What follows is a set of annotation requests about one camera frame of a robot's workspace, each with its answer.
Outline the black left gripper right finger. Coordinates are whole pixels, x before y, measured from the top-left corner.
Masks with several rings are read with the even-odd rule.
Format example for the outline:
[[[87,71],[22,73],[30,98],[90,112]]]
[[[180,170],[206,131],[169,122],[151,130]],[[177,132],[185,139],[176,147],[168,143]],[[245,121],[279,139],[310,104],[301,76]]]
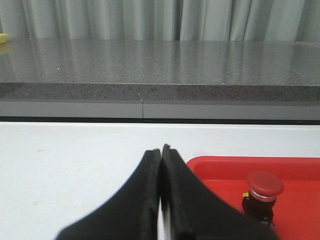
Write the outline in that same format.
[[[160,199],[169,240],[277,240],[270,227],[237,211],[210,191],[176,149],[163,146]]]

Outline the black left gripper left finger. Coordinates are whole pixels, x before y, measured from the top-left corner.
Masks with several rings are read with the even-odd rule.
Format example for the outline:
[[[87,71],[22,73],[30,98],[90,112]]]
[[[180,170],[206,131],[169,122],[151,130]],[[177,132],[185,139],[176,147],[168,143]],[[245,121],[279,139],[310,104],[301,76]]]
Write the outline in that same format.
[[[159,149],[147,150],[124,185],[99,208],[64,228],[58,240],[155,240],[158,237]]]

